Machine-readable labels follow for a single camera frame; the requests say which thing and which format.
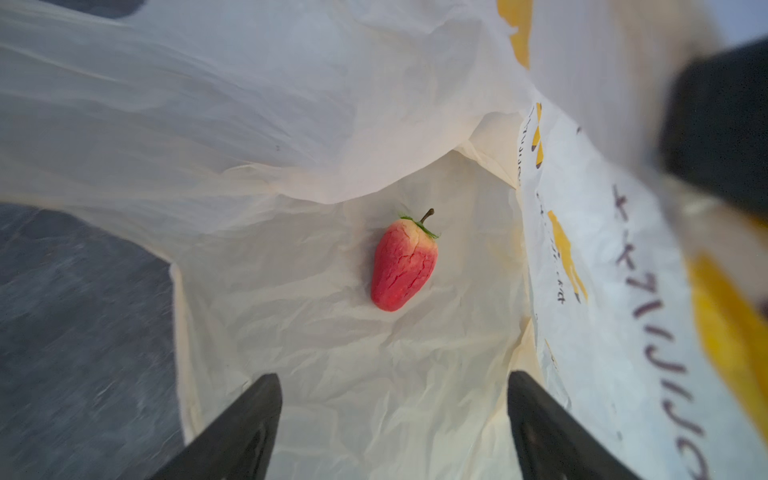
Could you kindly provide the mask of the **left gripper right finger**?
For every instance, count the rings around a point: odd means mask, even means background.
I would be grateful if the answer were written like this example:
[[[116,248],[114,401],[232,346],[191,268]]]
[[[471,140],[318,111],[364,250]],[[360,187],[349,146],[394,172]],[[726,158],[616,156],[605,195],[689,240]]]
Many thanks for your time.
[[[507,411],[523,479],[638,480],[524,371],[509,374]]]

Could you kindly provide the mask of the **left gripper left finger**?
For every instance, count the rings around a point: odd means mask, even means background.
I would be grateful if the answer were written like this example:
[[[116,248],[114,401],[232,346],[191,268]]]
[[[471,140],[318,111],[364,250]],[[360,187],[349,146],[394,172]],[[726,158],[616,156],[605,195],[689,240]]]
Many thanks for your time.
[[[265,479],[281,410],[278,375],[261,376],[150,479]]]

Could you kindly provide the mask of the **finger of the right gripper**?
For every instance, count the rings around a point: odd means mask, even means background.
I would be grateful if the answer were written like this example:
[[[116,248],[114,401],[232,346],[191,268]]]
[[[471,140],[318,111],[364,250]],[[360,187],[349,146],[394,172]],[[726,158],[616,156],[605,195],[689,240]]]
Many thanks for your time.
[[[677,77],[659,150],[666,172],[767,217],[767,39],[694,60]]]

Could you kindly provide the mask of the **red strawberry large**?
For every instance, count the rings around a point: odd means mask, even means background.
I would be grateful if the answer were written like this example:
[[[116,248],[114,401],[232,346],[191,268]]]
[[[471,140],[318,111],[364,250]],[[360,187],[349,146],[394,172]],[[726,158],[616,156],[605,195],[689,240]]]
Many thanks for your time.
[[[438,236],[425,225],[435,213],[421,219],[401,216],[381,237],[374,255],[370,297],[386,312],[401,309],[426,284],[438,260]]]

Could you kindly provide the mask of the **banana print plastic bag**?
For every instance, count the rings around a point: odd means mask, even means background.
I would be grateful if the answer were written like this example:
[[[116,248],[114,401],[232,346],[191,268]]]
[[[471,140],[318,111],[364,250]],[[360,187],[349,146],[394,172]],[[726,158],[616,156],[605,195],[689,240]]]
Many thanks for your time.
[[[194,440],[261,376],[272,479],[518,479],[528,373],[643,479],[767,475],[767,225],[663,169],[731,1],[1,5],[1,197],[168,261]],[[401,216],[438,236],[401,309]]]

